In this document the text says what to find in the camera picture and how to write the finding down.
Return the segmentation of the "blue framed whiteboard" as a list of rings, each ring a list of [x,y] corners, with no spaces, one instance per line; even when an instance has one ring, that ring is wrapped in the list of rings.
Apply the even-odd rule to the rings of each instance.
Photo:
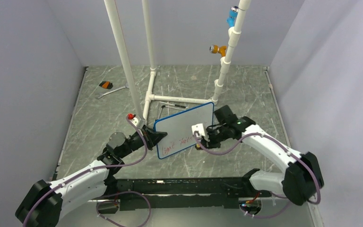
[[[167,132],[167,136],[156,145],[158,158],[164,159],[194,146],[192,126],[199,123],[205,127],[212,125],[214,106],[208,102],[156,120],[154,130]]]

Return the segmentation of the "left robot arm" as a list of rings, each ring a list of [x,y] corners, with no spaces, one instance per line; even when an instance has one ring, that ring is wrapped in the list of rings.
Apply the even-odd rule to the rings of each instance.
[[[112,198],[117,192],[114,175],[126,167],[122,158],[140,148],[147,153],[166,136],[166,132],[155,132],[147,126],[128,137],[122,132],[113,133],[102,154],[86,167],[62,179],[34,183],[15,217],[25,227],[54,227],[87,201],[101,196]]]

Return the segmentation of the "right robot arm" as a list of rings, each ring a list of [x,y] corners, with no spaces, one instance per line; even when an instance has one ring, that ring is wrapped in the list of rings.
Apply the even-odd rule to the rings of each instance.
[[[191,127],[198,149],[212,155],[225,155],[240,143],[254,148],[272,161],[280,173],[252,169],[242,177],[242,192],[253,196],[261,191],[284,196],[295,205],[320,203],[324,180],[317,157],[301,153],[266,133],[247,116],[237,117],[228,105],[214,112],[218,123]]]

